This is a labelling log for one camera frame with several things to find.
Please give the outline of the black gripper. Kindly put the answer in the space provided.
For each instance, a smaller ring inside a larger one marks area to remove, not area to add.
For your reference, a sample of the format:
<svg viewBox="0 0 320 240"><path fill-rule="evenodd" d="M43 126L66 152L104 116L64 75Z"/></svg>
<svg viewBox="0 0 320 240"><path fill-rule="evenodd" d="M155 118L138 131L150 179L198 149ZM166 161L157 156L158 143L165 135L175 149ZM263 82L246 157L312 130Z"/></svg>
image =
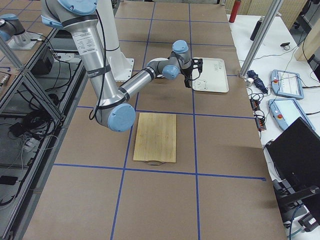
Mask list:
<svg viewBox="0 0 320 240"><path fill-rule="evenodd" d="M190 81L194 81L195 78L192 77L193 74L193 68L186 68L186 69L182 69L182 74L184 76L184 84L186 88L190 88Z"/></svg>

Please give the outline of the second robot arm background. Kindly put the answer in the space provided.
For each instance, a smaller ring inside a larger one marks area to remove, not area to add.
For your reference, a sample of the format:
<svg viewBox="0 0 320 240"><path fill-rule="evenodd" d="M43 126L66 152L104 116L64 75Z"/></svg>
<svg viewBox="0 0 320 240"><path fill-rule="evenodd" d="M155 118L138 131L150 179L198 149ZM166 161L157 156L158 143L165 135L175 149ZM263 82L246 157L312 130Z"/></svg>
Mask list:
<svg viewBox="0 0 320 240"><path fill-rule="evenodd" d="M8 42L12 50L30 51L42 39L36 33L28 32L19 18L12 13L0 16L0 38Z"/></svg>

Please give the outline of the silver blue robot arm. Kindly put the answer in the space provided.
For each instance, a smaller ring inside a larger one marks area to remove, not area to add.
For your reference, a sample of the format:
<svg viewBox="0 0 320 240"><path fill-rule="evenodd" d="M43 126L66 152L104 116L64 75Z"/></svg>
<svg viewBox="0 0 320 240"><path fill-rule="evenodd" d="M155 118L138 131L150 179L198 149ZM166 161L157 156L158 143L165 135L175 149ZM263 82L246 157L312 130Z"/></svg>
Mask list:
<svg viewBox="0 0 320 240"><path fill-rule="evenodd" d="M177 40L168 58L155 58L144 69L118 86L113 75L115 58L109 62L108 47L119 46L114 11L109 0L43 0L42 22L48 27L69 32L81 57L86 73L97 96L91 119L114 132L129 130L136 119L134 107L128 104L132 96L156 77L174 80L184 76L187 88L195 69L203 71L203 60L192 58L188 44Z"/></svg>

